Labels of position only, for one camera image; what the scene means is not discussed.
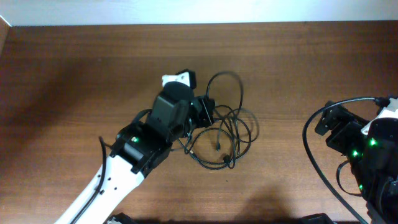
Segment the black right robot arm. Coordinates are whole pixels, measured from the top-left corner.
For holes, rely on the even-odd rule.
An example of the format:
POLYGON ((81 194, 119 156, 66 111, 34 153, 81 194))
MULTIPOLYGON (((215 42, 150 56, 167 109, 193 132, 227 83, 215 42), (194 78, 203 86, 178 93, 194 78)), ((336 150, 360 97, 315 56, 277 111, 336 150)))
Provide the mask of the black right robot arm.
POLYGON ((397 223, 397 97, 376 98, 377 115, 366 120, 328 101, 315 127, 326 145, 346 157, 373 223, 397 223))

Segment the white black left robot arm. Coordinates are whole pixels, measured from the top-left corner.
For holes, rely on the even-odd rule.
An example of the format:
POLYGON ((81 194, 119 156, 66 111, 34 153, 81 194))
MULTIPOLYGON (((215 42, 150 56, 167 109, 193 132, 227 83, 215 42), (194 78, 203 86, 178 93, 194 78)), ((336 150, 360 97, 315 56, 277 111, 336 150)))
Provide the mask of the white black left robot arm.
POLYGON ((195 96, 183 83, 169 82, 151 109, 141 111, 122 128, 103 154, 103 164, 91 182, 57 223, 103 223, 118 204, 169 155, 174 141, 213 122, 215 101, 195 96))

